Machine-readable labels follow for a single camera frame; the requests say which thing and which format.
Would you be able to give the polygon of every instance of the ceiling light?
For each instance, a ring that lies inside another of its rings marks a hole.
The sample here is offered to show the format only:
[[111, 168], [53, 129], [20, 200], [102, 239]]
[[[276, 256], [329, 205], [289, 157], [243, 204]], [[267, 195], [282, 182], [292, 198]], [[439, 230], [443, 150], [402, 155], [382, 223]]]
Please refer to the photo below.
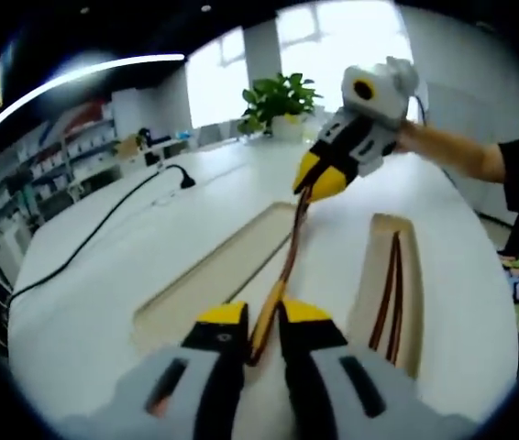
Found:
[[184, 60], [184, 55], [181, 53], [171, 53], [164, 55], [145, 55], [142, 57], [131, 57], [131, 58], [123, 58], [121, 60], [113, 60], [101, 62], [98, 64], [94, 64], [92, 66], [82, 67], [81, 69], [77, 69], [75, 71], [69, 71], [68, 73], [64, 73], [61, 76], [54, 78], [42, 84], [37, 89], [32, 90], [31, 92], [23, 95], [19, 99], [17, 99], [14, 103], [12, 103], [9, 107], [3, 110], [0, 113], [0, 124], [4, 122], [8, 117], [14, 114], [19, 108], [23, 105], [29, 103], [33, 99], [37, 98], [41, 94], [63, 85], [65, 83], [70, 83], [72, 81], [78, 80], [84, 76], [90, 75], [92, 73], [97, 73], [101, 71], [106, 71], [109, 69], [114, 69], [115, 67], [121, 66], [129, 66], [132, 64], [141, 64], [144, 62], [158, 62], [158, 61], [182, 61]]

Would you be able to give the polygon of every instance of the orange wire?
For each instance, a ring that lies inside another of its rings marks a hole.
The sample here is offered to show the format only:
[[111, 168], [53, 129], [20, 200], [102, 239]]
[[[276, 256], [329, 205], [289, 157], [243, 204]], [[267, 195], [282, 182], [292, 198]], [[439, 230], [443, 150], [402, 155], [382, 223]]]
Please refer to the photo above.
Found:
[[308, 209], [308, 199], [310, 197], [310, 189], [305, 189], [300, 196], [298, 205], [296, 206], [296, 213], [294, 215], [293, 230], [291, 233], [292, 239], [290, 242], [290, 249], [286, 257], [286, 262], [282, 268], [280, 278], [276, 281], [274, 286], [271, 288], [270, 294], [266, 298], [266, 301], [261, 307], [259, 312], [258, 321], [256, 322], [251, 337], [249, 339], [251, 352], [249, 353], [248, 365], [255, 366], [260, 362], [261, 355], [263, 354], [266, 345], [268, 345], [268, 336], [270, 335], [271, 326], [274, 321], [276, 314], [276, 308], [282, 301], [284, 292], [286, 291], [286, 285], [290, 274], [293, 271], [294, 261], [296, 260], [296, 254], [298, 252], [298, 242], [300, 235], [300, 226], [306, 215]]

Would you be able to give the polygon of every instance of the box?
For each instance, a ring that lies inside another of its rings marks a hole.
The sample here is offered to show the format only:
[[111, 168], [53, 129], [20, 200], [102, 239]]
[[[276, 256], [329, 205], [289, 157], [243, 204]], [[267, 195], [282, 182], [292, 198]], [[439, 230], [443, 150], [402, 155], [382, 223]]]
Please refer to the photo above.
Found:
[[41, 164], [37, 164], [31, 167], [31, 174], [33, 175], [34, 179], [39, 179], [39, 177], [41, 177], [41, 175], [43, 174]]
[[121, 159], [129, 159], [139, 153], [138, 136], [131, 135], [116, 146], [116, 155]]
[[97, 147], [100, 147], [101, 145], [103, 145], [105, 143], [105, 140], [103, 139], [103, 135], [96, 135], [95, 137], [93, 137], [91, 139], [91, 144], [93, 146], [93, 148], [97, 148]]
[[54, 164], [51, 161], [51, 158], [47, 158], [41, 162], [41, 169], [43, 170], [43, 172], [48, 172], [53, 168], [54, 168]]
[[66, 179], [65, 175], [58, 176], [56, 179], [54, 179], [54, 185], [56, 185], [56, 189], [63, 190], [66, 188], [66, 185], [68, 185], [68, 179]]
[[54, 165], [54, 167], [59, 167], [62, 163], [64, 163], [64, 155], [61, 151], [58, 151], [56, 154], [54, 154], [51, 157], [51, 161]]
[[46, 200], [51, 196], [51, 189], [49, 185], [41, 185], [39, 187], [39, 198], [41, 200]]
[[113, 126], [104, 132], [103, 139], [105, 142], [112, 142], [116, 139], [116, 132]]
[[89, 151], [92, 147], [93, 147], [93, 145], [92, 145], [90, 139], [83, 140], [82, 142], [80, 142], [80, 151], [81, 152]]
[[80, 145], [77, 142], [74, 142], [68, 146], [68, 156], [70, 158], [75, 158], [80, 154]]

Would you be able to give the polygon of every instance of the green leaves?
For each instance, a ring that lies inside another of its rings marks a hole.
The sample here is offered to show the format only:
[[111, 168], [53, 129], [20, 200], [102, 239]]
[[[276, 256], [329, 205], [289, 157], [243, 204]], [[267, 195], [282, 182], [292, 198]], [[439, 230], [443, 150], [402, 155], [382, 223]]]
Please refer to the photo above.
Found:
[[250, 90], [244, 89], [241, 95], [243, 96], [243, 99], [245, 99], [250, 104], [255, 104], [258, 101], [256, 94]]
[[276, 78], [254, 81], [251, 89], [241, 93], [248, 108], [237, 129], [246, 135], [269, 131], [275, 116], [312, 113], [315, 110], [314, 99], [322, 97], [316, 94], [315, 89], [305, 87], [313, 83], [313, 80], [303, 79], [301, 73], [284, 76], [280, 72]]

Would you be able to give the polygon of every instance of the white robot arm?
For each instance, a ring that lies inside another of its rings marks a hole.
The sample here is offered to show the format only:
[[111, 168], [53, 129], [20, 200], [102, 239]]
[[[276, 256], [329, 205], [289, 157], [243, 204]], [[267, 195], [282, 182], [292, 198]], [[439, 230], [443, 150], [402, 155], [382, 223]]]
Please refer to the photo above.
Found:
[[358, 176], [375, 171], [395, 146], [418, 74], [408, 60], [386, 59], [364, 70], [348, 67], [343, 76], [343, 106], [319, 132], [304, 155], [294, 193], [312, 187], [311, 202], [341, 193]]

